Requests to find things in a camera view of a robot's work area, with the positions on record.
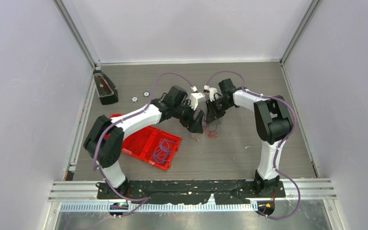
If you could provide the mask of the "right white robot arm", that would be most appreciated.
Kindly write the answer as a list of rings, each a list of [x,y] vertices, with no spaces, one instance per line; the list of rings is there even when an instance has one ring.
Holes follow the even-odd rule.
[[[232,107],[244,107],[254,113],[256,132],[262,141],[261,159],[255,171],[253,191],[258,196],[268,196],[279,186],[279,160],[286,138],[293,131],[289,106],[280,95],[269,97],[246,88],[235,87],[231,79],[218,84],[221,92],[204,86],[207,99],[206,122],[223,117]]]

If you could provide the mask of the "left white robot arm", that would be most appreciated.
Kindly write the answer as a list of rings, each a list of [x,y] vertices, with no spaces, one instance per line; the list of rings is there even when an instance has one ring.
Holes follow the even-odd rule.
[[[205,101],[201,92],[188,94],[174,85],[162,97],[152,99],[144,107],[117,118],[99,116],[89,131],[83,147],[93,158],[94,170],[109,182],[109,192],[123,198],[128,191],[127,177],[122,172],[119,157],[124,139],[133,133],[170,118],[176,118],[190,133],[203,133],[203,110],[197,107]]]

